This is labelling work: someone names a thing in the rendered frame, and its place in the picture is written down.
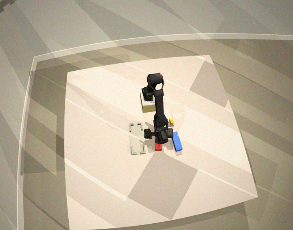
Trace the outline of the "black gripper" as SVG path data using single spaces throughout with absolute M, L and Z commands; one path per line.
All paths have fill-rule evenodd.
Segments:
M 173 138 L 173 129 L 169 128 L 167 131 L 167 137 L 168 138 Z M 154 130 L 154 132 L 151 132 L 150 129 L 144 129 L 144 138 L 145 139 L 152 139 L 152 136 L 155 136 L 155 134 L 157 134 Z

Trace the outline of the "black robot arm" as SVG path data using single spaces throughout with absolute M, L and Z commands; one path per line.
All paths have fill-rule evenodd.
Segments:
M 163 85 L 164 80 L 163 76 L 160 73 L 149 74 L 147 76 L 147 87 L 142 88 L 142 94 L 144 101 L 153 101 L 153 95 L 155 97 L 155 107 L 156 113 L 154 115 L 154 128 L 155 132 L 155 143 L 164 144 L 168 142 L 168 137 L 166 130 L 168 130 L 169 123 L 168 119 L 164 114 L 164 107 L 163 107 Z M 157 84 L 162 83 L 162 89 L 156 90 Z M 166 127 L 165 127 L 166 126 Z

